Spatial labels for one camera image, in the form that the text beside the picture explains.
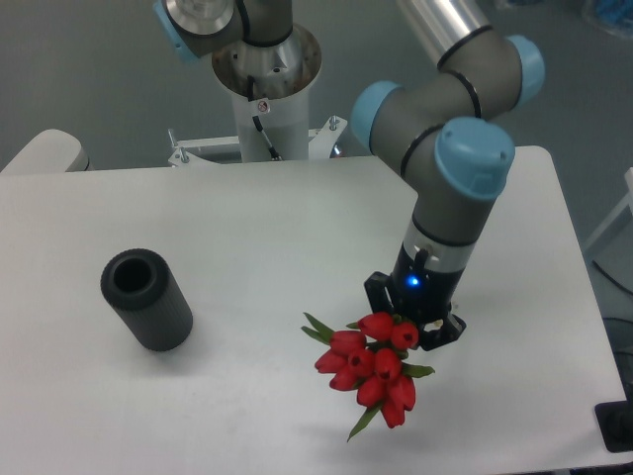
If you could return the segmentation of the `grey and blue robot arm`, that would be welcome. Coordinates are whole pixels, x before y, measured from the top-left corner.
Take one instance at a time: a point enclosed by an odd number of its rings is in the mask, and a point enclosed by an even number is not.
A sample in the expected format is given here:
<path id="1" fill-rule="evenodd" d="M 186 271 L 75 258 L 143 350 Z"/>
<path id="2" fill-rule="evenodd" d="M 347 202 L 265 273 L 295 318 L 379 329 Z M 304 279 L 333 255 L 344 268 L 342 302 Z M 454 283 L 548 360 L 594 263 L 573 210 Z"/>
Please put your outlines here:
<path id="1" fill-rule="evenodd" d="M 494 120 L 540 91 L 545 64 L 533 42 L 501 36 L 473 1 L 400 9 L 438 73 L 413 90 L 376 82 L 352 108 L 354 136 L 417 196 L 393 271 L 364 287 L 374 311 L 411 320 L 418 346 L 432 350 L 465 329 L 451 300 L 514 159 Z M 314 152 L 306 95 L 321 53 L 291 2 L 158 1 L 153 10 L 183 60 L 212 60 L 232 97 L 243 161 Z"/>

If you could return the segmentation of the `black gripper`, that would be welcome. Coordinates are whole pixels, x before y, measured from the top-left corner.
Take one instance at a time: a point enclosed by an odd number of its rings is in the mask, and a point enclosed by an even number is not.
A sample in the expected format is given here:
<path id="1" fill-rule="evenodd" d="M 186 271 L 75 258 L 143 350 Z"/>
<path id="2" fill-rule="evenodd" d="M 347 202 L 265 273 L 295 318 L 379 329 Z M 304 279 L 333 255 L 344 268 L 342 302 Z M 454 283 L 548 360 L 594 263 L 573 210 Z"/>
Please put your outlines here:
<path id="1" fill-rule="evenodd" d="M 398 314 L 418 325 L 418 345 L 431 351 L 457 341 L 467 328 L 451 304 L 463 272 L 417 268 L 402 244 L 391 276 L 375 271 L 365 280 L 364 289 L 373 314 L 392 315 L 395 306 Z M 391 301 L 392 280 L 396 296 Z"/>

